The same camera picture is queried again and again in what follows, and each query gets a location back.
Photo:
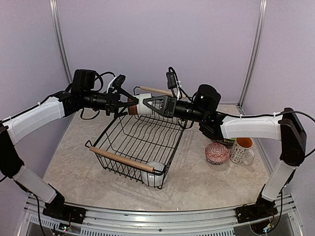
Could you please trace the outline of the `white ceramic bowl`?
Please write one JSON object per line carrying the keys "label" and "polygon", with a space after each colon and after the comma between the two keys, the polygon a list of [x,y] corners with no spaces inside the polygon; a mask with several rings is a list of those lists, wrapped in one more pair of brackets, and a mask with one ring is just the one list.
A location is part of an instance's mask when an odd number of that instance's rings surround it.
{"label": "white ceramic bowl", "polygon": [[153,167],[154,172],[141,171],[142,182],[149,187],[162,187],[168,178],[165,166],[157,161],[149,162],[147,165]]}

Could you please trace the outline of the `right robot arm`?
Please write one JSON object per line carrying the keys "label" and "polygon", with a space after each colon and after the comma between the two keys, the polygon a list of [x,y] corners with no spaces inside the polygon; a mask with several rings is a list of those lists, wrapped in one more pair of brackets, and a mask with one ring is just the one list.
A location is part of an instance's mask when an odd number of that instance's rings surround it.
{"label": "right robot arm", "polygon": [[306,131],[297,117],[298,112],[285,108],[265,115],[230,115],[217,111],[221,95],[210,85],[198,87],[191,102],[165,95],[144,98],[140,106],[147,107],[165,118],[181,118],[198,122],[199,130],[209,139],[264,138],[281,141],[282,152],[271,177],[262,188],[261,200],[252,206],[252,214],[262,218],[295,169],[306,158]]}

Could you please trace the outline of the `brown white small cup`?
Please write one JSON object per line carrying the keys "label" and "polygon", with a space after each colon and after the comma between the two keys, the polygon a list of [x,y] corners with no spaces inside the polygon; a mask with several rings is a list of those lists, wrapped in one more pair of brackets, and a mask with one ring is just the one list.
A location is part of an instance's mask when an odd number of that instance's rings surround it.
{"label": "brown white small cup", "polygon": [[142,93],[139,95],[135,95],[139,102],[137,105],[132,105],[128,107],[129,115],[152,115],[153,110],[143,104],[143,100],[147,98],[151,98],[152,95],[150,93]]}

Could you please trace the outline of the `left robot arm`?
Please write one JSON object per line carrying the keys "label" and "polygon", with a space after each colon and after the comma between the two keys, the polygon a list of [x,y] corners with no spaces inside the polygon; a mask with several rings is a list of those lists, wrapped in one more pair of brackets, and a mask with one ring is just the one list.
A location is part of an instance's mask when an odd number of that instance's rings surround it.
{"label": "left robot arm", "polygon": [[64,198],[31,169],[19,157],[15,145],[39,128],[77,111],[90,108],[105,111],[107,115],[118,114],[118,109],[137,105],[139,100],[122,88],[126,77],[119,75],[109,83],[106,92],[95,90],[95,81],[102,80],[94,70],[77,69],[73,81],[65,90],[48,95],[16,115],[0,122],[0,172],[26,190],[50,204],[49,210],[59,219],[69,214],[69,208],[62,203]]}

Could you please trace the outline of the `blue white patterned bowl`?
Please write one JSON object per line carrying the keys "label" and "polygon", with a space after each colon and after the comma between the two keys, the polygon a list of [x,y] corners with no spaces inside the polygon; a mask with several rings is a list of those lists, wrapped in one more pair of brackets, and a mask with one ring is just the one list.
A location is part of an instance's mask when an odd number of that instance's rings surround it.
{"label": "blue white patterned bowl", "polygon": [[204,152],[206,159],[213,165],[221,165],[229,158],[229,150],[219,143],[208,144]]}

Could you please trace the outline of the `woven bamboo tray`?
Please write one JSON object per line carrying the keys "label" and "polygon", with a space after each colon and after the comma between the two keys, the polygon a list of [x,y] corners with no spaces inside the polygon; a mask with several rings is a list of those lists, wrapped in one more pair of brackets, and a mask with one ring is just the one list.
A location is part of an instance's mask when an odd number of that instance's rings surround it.
{"label": "woven bamboo tray", "polygon": [[231,145],[233,145],[235,141],[236,141],[235,138],[217,140],[218,143],[220,143],[220,144],[222,144],[222,145],[226,145],[226,146],[231,146]]}

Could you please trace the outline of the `white calligraphy cup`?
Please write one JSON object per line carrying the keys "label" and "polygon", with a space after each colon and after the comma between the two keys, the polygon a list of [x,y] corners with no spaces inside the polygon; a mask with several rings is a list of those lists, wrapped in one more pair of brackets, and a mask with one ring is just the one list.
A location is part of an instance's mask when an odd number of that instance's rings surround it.
{"label": "white calligraphy cup", "polygon": [[236,164],[251,165],[255,158],[252,147],[253,141],[251,138],[236,138],[232,145],[229,159]]}

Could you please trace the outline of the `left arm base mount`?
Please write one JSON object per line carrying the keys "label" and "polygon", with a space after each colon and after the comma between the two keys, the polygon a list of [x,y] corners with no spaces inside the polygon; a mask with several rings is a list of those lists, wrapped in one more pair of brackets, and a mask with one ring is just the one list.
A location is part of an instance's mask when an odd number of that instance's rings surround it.
{"label": "left arm base mount", "polygon": [[83,224],[86,209],[64,203],[63,197],[56,197],[51,203],[45,203],[43,215],[70,223]]}

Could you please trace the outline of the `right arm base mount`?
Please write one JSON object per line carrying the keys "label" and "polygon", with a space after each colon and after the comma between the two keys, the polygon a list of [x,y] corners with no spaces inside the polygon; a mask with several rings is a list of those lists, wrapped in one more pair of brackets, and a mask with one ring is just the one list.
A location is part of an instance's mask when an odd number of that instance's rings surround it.
{"label": "right arm base mount", "polygon": [[273,216],[278,213],[275,200],[269,201],[262,198],[261,194],[254,204],[243,205],[235,208],[238,223],[255,221],[265,217]]}

